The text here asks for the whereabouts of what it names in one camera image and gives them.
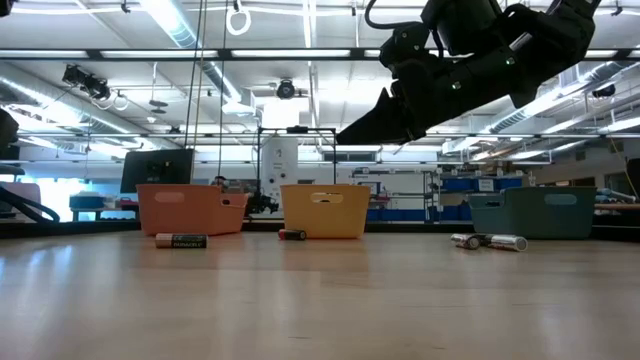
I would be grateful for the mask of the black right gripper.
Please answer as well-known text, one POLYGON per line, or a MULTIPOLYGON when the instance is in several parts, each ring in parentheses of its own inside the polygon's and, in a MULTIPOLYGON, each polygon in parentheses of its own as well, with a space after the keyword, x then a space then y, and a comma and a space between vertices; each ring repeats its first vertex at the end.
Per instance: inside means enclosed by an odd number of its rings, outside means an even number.
POLYGON ((448 62, 429 55, 393 66, 392 97, 382 88, 374 109, 336 136, 339 145, 402 145, 432 126, 509 96, 515 107, 530 102, 530 85, 506 48, 448 62))

